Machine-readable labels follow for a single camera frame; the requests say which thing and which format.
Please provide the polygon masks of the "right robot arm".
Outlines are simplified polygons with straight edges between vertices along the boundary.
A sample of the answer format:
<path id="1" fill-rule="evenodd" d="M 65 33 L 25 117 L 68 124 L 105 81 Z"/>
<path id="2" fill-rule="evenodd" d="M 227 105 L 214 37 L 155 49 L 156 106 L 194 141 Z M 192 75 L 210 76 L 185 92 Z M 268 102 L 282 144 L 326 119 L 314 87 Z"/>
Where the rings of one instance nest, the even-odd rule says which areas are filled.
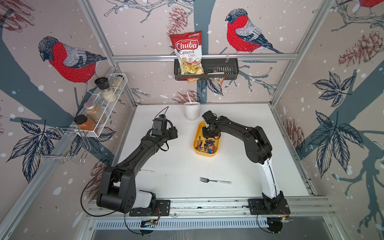
<path id="1" fill-rule="evenodd" d="M 263 128 L 247 127 L 231 121 L 225 116 L 217 116 L 212 111 L 207 111 L 202 115 L 206 127 L 203 127 L 204 138 L 220 137 L 221 133 L 226 133 L 243 141 L 245 152 L 248 159 L 258 166 L 259 176 L 263 187 L 263 211 L 269 214 L 277 214 L 286 205 L 283 192 L 278 186 L 272 167 L 273 147 L 267 138 Z"/>

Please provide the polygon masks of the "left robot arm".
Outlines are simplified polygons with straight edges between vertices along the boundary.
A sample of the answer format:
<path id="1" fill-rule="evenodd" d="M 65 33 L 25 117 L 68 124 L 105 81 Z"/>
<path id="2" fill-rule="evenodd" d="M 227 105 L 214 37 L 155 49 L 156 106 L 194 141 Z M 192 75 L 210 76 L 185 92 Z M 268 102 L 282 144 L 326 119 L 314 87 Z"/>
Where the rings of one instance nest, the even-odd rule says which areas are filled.
<path id="1" fill-rule="evenodd" d="M 178 137 L 178 130 L 166 115 L 153 119 L 153 127 L 141 139 L 139 146 L 121 163 L 102 173 L 97 206 L 120 213 L 128 213 L 134 206 L 137 190 L 136 176 L 147 160 Z"/>

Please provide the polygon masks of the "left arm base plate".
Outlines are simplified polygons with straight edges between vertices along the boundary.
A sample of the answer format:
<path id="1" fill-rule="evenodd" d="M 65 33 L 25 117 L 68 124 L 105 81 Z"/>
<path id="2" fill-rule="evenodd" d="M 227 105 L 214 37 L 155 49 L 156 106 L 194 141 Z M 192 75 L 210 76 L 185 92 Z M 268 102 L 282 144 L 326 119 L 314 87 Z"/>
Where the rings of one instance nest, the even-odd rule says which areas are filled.
<path id="1" fill-rule="evenodd" d="M 170 200 L 156 200 L 151 202 L 147 208 L 134 208 L 129 212 L 130 217 L 158 217 L 169 216 Z"/>

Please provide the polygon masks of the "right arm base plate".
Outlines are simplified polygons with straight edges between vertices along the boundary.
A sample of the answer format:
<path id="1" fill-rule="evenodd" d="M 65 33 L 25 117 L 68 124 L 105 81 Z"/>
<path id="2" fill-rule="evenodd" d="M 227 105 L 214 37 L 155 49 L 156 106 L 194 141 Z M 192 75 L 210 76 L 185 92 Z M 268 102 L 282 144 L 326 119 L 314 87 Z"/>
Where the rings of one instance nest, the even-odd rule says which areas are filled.
<path id="1" fill-rule="evenodd" d="M 290 215 L 291 210 L 286 199 L 264 200 L 248 199 L 248 207 L 251 215 Z"/>

